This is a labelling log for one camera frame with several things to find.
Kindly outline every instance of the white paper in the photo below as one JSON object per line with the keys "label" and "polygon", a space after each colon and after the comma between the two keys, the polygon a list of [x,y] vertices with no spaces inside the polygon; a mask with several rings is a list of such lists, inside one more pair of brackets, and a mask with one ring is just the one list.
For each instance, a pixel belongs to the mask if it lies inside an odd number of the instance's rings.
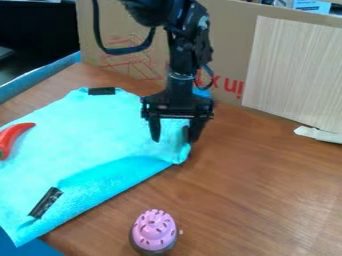
{"label": "white paper", "polygon": [[316,128],[309,128],[306,126],[300,126],[296,130],[294,130],[294,133],[300,136],[313,138],[319,141],[342,144],[342,134],[339,133],[322,131]]}

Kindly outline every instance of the floor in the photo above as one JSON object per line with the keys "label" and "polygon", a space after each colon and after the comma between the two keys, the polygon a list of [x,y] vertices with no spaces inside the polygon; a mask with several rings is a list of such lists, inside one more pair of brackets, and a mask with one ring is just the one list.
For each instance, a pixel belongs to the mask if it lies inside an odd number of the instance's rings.
{"label": "floor", "polygon": [[50,62],[29,52],[17,52],[0,62],[0,85]]}

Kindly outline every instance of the pink toy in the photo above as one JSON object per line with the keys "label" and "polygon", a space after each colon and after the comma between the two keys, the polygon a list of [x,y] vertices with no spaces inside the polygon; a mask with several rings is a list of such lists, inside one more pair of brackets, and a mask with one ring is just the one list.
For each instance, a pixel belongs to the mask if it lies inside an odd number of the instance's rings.
{"label": "pink toy", "polygon": [[135,221],[130,234],[133,247],[142,255],[165,255],[178,238],[174,219],[165,211],[148,210]]}

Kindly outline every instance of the black cable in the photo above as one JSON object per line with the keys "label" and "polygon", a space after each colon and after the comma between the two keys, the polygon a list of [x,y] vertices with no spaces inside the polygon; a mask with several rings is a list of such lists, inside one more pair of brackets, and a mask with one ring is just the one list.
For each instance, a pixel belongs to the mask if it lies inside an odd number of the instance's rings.
{"label": "black cable", "polygon": [[138,46],[127,47],[127,48],[106,48],[103,45],[100,33],[100,8],[97,0],[92,0],[94,8],[94,35],[98,46],[107,54],[111,55],[124,55],[131,54],[135,52],[144,51],[149,48],[153,42],[154,35],[156,33],[156,28],[152,27],[145,41]]}
{"label": "black cable", "polygon": [[199,86],[199,84],[197,83],[196,79],[194,79],[195,85],[196,87],[201,90],[201,91],[206,91],[208,89],[210,89],[213,84],[214,84],[214,71],[208,66],[208,65],[203,65],[202,66],[203,69],[209,74],[209,76],[211,77],[211,81],[209,84],[207,84],[206,86]]}

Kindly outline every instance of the black clip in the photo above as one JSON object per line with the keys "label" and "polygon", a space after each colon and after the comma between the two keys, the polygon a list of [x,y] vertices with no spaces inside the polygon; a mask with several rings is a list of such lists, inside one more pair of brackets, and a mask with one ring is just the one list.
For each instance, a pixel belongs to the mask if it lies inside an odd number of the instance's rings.
{"label": "black clip", "polygon": [[63,194],[58,188],[50,188],[49,191],[43,196],[39,203],[29,213],[36,219],[41,219],[45,212],[57,201],[57,199]]}
{"label": "black clip", "polygon": [[88,95],[114,95],[115,87],[89,88]]}

